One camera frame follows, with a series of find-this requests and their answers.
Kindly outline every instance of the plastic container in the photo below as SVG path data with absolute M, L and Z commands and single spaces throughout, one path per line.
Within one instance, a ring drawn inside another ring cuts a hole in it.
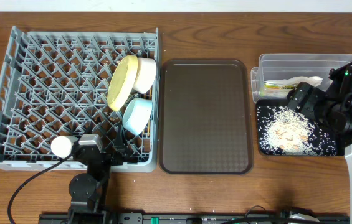
M 267 80 L 318 76 L 323 79 L 318 88 L 326 91 L 332 83 L 328 78 L 330 70 L 350 62 L 352 54 L 262 54 L 259 67 L 250 71 L 253 101 L 286 98 L 290 90 L 267 89 L 264 85 Z
M 155 33 L 28 32 L 12 27 L 0 73 L 0 169 L 39 171 L 60 159 L 50 145 L 57 136 L 80 137 L 87 127 L 112 150 L 122 112 L 134 98 L 153 102 L 142 134 L 126 131 L 136 164 L 114 172 L 151 172 L 158 147 L 159 71 L 149 92 L 132 90 L 120 111 L 108 107 L 113 72 L 127 55 L 161 64 L 159 29 Z M 57 170 L 85 170 L 65 161 Z
M 136 80 L 137 68 L 138 59 L 135 55 L 127 55 L 118 64 L 109 84 L 107 98 L 108 106 L 113 111 L 120 110 L 126 103 Z
M 133 89 L 144 94 L 150 90 L 156 74 L 156 63 L 150 58 L 138 59 L 138 71 Z
M 123 116 L 123 127 L 134 135 L 139 135 L 144 131 L 144 127 L 150 120 L 152 111 L 152 101 L 135 98 L 132 100 Z

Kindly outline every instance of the gray plastic dish rack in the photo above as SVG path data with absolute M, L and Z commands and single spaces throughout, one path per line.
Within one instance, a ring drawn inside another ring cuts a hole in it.
M 114 172 L 151 172 L 158 147 L 159 30 L 155 34 L 103 32 L 28 32 L 12 27 L 0 74 L 0 169 L 43 170 L 59 158 L 50 150 L 56 136 L 81 136 L 91 126 L 105 149 L 113 147 L 117 124 L 136 97 L 151 99 L 150 121 L 138 136 L 125 131 L 137 164 Z M 113 72 L 126 55 L 155 59 L 158 66 L 149 92 L 130 93 L 117 112 L 107 105 Z M 57 170 L 85 170 L 66 161 Z

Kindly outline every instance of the wooden table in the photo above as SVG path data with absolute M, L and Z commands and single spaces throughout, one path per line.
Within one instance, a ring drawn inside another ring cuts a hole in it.
M 159 27 L 163 62 L 228 58 L 244 62 L 248 70 L 263 53 L 352 54 L 352 14 L 11 12 L 0 13 L 0 69 L 13 25 L 23 32 L 154 32 Z M 254 139 L 254 168 L 245 176 L 169 175 L 159 167 L 148 174 L 112 174 L 108 204 L 146 213 L 233 214 L 253 205 L 273 211 L 293 205 L 349 214 L 343 157 L 262 156 Z M 78 173 L 49 172 L 28 184 L 12 208 L 17 223 L 36 223 L 42 212 L 66 212 L 68 185 Z M 8 223 L 7 203 L 32 174 L 0 170 L 0 223 Z

